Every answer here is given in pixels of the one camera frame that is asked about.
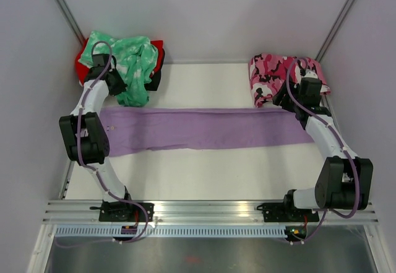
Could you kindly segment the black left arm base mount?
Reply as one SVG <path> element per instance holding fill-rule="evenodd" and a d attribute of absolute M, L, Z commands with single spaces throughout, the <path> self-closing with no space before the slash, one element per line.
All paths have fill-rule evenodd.
<path fill-rule="evenodd" d="M 141 207 L 124 202 L 102 202 L 100 207 L 100 222 L 151 222 L 154 214 L 154 204 L 138 202 Z"/>

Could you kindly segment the pink camouflage trousers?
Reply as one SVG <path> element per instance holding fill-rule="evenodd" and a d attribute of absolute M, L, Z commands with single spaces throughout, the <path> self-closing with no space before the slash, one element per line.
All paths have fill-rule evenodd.
<path fill-rule="evenodd" d="M 312 77 L 321 80 L 321 95 L 330 93 L 321 65 L 316 60 L 262 53 L 254 56 L 249 63 L 249 86 L 256 108 L 272 101 L 286 80 L 287 72 L 290 72 L 292 87 L 299 84 L 303 77 Z"/>

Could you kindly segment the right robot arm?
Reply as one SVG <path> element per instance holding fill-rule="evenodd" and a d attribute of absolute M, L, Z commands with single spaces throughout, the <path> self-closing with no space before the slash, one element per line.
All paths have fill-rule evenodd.
<path fill-rule="evenodd" d="M 342 139 L 331 112 L 321 105 L 321 87 L 315 78 L 303 78 L 296 85 L 285 81 L 273 98 L 275 105 L 295 114 L 324 158 L 313 188 L 285 194 L 282 214 L 290 221 L 302 217 L 305 209 L 330 210 L 348 219 L 369 203 L 372 161 L 359 157 Z"/>

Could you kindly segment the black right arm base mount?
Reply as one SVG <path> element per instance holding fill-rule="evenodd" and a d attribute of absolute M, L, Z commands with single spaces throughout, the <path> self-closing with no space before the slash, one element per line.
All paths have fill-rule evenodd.
<path fill-rule="evenodd" d="M 283 203 L 262 203 L 256 207 L 263 215 L 266 223 L 305 223 L 319 222 L 318 213 L 311 209 L 295 209 L 286 207 Z"/>

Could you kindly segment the purple trousers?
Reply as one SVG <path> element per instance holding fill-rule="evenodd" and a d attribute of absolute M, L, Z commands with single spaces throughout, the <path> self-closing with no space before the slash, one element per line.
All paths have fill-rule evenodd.
<path fill-rule="evenodd" d="M 292 113 L 264 109 L 110 107 L 100 112 L 110 156 L 145 150 L 223 150 L 312 143 Z"/>

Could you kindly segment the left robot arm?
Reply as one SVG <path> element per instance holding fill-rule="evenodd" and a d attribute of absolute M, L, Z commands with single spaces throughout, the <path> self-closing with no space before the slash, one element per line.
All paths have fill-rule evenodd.
<path fill-rule="evenodd" d="M 86 169 L 100 188 L 102 200 L 117 202 L 113 215 L 122 222 L 133 218 L 135 207 L 126 186 L 119 180 L 110 159 L 110 142 L 100 120 L 105 99 L 125 91 L 126 84 L 111 65 L 115 57 L 94 54 L 93 67 L 84 79 L 83 92 L 73 111 L 59 119 L 67 156 Z"/>

